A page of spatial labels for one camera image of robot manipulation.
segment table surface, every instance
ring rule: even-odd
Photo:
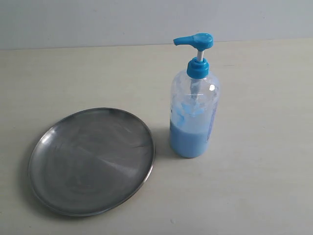
[[[0,51],[0,234],[311,235],[313,39],[222,42],[205,53],[222,95],[209,150],[169,147],[170,85],[196,55],[173,45]],[[101,215],[51,213],[26,180],[39,137],[67,115],[115,107],[156,142],[154,169]]]

